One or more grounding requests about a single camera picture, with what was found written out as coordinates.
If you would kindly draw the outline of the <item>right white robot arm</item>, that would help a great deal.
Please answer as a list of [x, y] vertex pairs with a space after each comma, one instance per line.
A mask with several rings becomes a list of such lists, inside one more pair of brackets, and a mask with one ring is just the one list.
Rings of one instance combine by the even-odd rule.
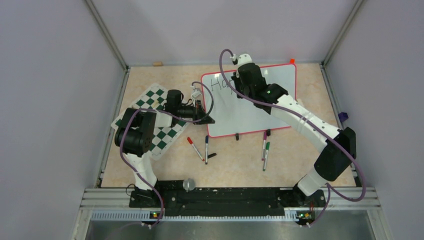
[[355, 158], [355, 132], [327, 123], [300, 105], [285, 88], [268, 84], [260, 67], [253, 62], [238, 66], [231, 78], [238, 98], [252, 101], [255, 107], [287, 123], [319, 152], [313, 168], [294, 186], [294, 202], [307, 206], [314, 193], [335, 181]]

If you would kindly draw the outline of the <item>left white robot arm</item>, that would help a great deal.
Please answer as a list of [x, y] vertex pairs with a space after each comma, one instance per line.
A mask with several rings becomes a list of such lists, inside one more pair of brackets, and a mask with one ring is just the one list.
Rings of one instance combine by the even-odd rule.
[[200, 100], [189, 104], [183, 102], [183, 97], [180, 90], [171, 89], [167, 92], [163, 109], [142, 111], [129, 107], [117, 127], [114, 143], [125, 157], [124, 162], [133, 170], [133, 197], [141, 197], [149, 207], [156, 206], [161, 198], [159, 191], [153, 188], [157, 177], [150, 162], [154, 130], [174, 127], [178, 118], [193, 121], [195, 125], [215, 123], [209, 113], [205, 112]]

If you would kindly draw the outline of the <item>pink framed whiteboard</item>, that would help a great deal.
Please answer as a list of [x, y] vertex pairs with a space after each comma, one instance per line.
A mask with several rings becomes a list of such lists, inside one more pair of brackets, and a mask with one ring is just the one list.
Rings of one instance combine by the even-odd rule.
[[[288, 90], [293, 98], [296, 97], [297, 67], [294, 63], [262, 66], [261, 72], [268, 84], [278, 84]], [[289, 127], [282, 120], [255, 107], [252, 102], [237, 98], [220, 72], [205, 73], [200, 81], [212, 93], [209, 95], [206, 89], [202, 89], [206, 112], [214, 102], [209, 116], [215, 123], [207, 125], [207, 133], [210, 137], [225, 137]]]

